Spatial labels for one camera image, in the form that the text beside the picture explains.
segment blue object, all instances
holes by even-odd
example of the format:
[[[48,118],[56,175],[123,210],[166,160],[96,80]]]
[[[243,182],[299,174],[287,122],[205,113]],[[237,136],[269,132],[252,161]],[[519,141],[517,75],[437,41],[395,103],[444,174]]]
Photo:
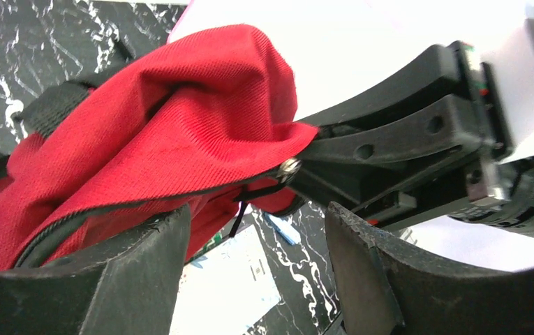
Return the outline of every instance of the blue object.
[[[291,225],[291,220],[283,220],[268,213],[264,213],[262,217],[271,223],[273,228],[292,246],[302,240],[299,232]]]

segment red cloth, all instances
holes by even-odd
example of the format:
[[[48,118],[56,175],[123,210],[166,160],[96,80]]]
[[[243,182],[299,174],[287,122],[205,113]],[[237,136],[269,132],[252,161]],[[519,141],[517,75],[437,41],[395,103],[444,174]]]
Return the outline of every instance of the red cloth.
[[[0,183],[0,270],[76,211],[200,191],[278,166],[317,133],[292,122],[296,108],[290,67],[253,27],[202,31],[155,50],[95,90],[49,138],[33,134],[13,152],[10,179]],[[228,186],[91,217],[50,260],[184,203],[194,216],[191,256],[235,215],[238,193]],[[280,210],[292,196],[283,190],[256,203]]]

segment zipper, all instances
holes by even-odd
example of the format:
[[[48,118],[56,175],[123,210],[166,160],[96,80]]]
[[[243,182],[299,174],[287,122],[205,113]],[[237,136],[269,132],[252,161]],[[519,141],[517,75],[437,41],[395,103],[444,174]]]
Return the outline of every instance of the zipper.
[[[238,184],[249,184],[253,181],[257,181],[259,179],[263,178],[275,178],[280,184],[286,184],[288,183],[293,176],[297,173],[301,166],[301,161],[297,158],[289,158],[282,164],[280,164],[278,167],[275,167],[273,169],[270,169],[266,172],[263,172],[262,174],[258,174],[254,177],[243,179],[240,181],[236,181],[234,183],[225,184],[222,186],[217,186],[213,188],[206,188],[204,190],[185,193],[185,194],[179,194],[179,195],[173,195],[170,197],[159,197],[159,198],[150,198],[146,200],[138,200],[133,202],[123,202],[120,204],[109,204],[102,207],[94,207],[91,209],[85,209],[82,211],[77,211],[75,213],[69,214],[67,216],[64,216],[63,218],[60,218],[59,220],[51,223],[48,225],[45,229],[43,229],[41,232],[39,232],[24,248],[24,250],[20,253],[20,256],[16,260],[14,267],[39,267],[42,265],[42,263],[47,260],[59,247],[63,241],[67,240],[69,236],[71,236],[79,227],[76,227],[75,230],[68,232],[67,236],[64,236],[64,238],[61,240],[61,243],[56,245],[53,250],[47,251],[47,254],[41,255],[41,257],[37,257],[33,262],[27,262],[28,257],[35,251],[35,248],[43,243],[43,241],[50,237],[54,232],[56,232],[61,226],[64,226],[68,223],[70,223],[72,220],[76,220],[79,218],[83,218],[83,216],[87,216],[88,214],[91,214],[92,212],[98,211],[100,214],[104,214],[105,212],[112,211],[118,208],[124,208],[124,207],[136,207],[140,206],[146,202],[149,201],[155,201],[155,200],[172,200],[177,198],[182,198],[186,196],[192,196],[192,195],[202,195],[206,193],[211,193],[215,191],[219,191],[222,188],[232,186],[232,185],[238,185]]]

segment table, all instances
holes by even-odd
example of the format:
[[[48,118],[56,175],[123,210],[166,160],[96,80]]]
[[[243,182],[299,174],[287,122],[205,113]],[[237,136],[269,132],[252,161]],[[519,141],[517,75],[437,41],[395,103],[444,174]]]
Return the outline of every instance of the table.
[[[142,56],[164,44],[184,6],[95,1],[0,0],[0,152],[27,136],[12,117],[48,86],[122,62],[120,37]],[[258,210],[256,225],[281,302],[247,334],[323,334],[340,313],[324,236],[324,214],[314,204],[294,216],[302,244],[289,246]]]

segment black and white marble surface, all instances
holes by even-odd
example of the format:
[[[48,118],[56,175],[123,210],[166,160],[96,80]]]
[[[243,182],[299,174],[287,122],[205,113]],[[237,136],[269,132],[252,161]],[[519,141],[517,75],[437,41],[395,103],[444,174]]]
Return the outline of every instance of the black and white marble surface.
[[[27,136],[13,116],[48,86],[98,72],[122,58],[119,37],[136,57],[164,44],[183,6],[85,0],[0,0],[0,152]],[[324,334],[340,313],[324,235],[324,212],[307,204],[293,222],[302,236],[289,246],[255,210],[282,300],[247,334]]]

